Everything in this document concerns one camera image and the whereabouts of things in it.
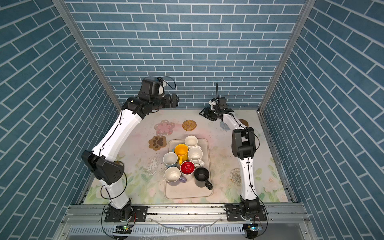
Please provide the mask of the pink flower coaster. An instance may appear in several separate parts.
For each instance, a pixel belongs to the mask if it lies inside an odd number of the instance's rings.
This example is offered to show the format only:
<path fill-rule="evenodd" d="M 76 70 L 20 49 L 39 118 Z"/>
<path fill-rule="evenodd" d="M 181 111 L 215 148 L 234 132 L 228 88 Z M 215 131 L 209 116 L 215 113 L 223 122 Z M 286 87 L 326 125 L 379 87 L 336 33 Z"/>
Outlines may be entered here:
<path fill-rule="evenodd" d="M 158 136 L 169 136 L 173 133 L 174 127 L 175 123 L 169 122 L 168 120 L 162 120 L 154 126 L 154 129 Z"/>

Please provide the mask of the woven rattan round coaster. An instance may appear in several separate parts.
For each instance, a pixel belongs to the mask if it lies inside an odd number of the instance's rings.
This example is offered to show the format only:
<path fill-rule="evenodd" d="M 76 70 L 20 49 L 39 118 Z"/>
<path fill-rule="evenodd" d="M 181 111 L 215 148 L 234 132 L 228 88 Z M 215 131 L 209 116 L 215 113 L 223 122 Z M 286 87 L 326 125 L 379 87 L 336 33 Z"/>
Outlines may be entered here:
<path fill-rule="evenodd" d="M 182 124 L 182 128 L 186 131 L 193 131 L 197 127 L 197 123 L 194 120 L 186 120 Z"/>

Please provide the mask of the cork paw print coaster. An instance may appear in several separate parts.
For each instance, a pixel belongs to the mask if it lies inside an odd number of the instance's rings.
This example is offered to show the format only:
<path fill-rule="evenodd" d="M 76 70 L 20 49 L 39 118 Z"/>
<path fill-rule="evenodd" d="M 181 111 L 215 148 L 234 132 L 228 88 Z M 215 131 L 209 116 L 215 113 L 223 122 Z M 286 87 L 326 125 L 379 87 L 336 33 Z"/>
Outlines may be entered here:
<path fill-rule="evenodd" d="M 166 146 L 167 139 L 165 136 L 154 136 L 152 139 L 149 140 L 149 148 L 154 151 L 158 151 Z"/>

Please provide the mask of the light blue round coaster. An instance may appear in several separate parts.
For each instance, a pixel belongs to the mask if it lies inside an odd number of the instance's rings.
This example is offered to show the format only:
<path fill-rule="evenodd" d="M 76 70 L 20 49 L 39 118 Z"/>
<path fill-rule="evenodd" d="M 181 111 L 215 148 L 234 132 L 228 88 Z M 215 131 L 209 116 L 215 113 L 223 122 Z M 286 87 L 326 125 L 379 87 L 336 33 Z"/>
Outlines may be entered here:
<path fill-rule="evenodd" d="M 225 131 L 230 131 L 231 128 L 224 122 L 220 122 L 220 127 Z"/>

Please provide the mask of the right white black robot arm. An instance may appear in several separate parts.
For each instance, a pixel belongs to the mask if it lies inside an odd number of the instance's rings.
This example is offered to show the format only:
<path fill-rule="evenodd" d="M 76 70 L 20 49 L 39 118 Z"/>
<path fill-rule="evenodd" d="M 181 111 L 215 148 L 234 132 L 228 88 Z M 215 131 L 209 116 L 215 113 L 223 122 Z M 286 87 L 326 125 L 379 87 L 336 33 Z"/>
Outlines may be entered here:
<path fill-rule="evenodd" d="M 235 116 L 234 111 L 228 107 L 226 98 L 216 96 L 209 101 L 209 104 L 210 106 L 204 108 L 199 115 L 213 122 L 220 119 L 232 130 L 232 153 L 240 164 L 242 181 L 239 203 L 241 216 L 246 220 L 267 221 L 268 212 L 257 194 L 253 173 L 254 156 L 259 148 L 256 140 L 259 138 L 253 128 L 246 127 Z"/>

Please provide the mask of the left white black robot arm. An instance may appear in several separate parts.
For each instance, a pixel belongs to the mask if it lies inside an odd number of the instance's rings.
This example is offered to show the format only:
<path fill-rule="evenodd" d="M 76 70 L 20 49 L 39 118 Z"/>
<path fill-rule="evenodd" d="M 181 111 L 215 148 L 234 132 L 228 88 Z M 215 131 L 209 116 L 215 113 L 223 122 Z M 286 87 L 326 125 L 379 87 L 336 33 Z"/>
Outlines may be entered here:
<path fill-rule="evenodd" d="M 130 97 L 122 106 L 117 120 L 103 139 L 81 158 L 102 184 L 109 200 L 108 210 L 119 222 L 128 222 L 134 216 L 132 202 L 126 193 L 128 178 L 125 166 L 117 160 L 120 148 L 134 128 L 154 110 L 176 108 L 180 101 L 176 94 L 166 95 L 164 77 L 142 80 L 137 96 Z"/>

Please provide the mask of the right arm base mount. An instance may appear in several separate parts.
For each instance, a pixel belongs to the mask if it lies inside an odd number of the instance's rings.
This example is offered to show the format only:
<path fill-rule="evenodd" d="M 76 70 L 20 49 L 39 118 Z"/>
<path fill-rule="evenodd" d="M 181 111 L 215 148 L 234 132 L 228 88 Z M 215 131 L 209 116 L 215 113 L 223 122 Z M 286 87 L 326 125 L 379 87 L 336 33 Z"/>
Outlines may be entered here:
<path fill-rule="evenodd" d="M 267 212 L 263 205 L 248 206 L 227 204 L 223 206 L 228 222 L 267 221 Z"/>

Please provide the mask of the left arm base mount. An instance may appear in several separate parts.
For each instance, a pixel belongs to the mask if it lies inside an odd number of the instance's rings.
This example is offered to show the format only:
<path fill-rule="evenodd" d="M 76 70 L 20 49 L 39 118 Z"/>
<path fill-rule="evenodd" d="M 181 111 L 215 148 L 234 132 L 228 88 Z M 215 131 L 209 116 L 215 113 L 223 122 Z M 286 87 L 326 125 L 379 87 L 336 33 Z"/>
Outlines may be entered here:
<path fill-rule="evenodd" d="M 129 206 L 122 210 L 117 210 L 108 205 L 103 210 L 103 213 L 106 223 L 145 222 L 148 208 L 148 206 Z"/>

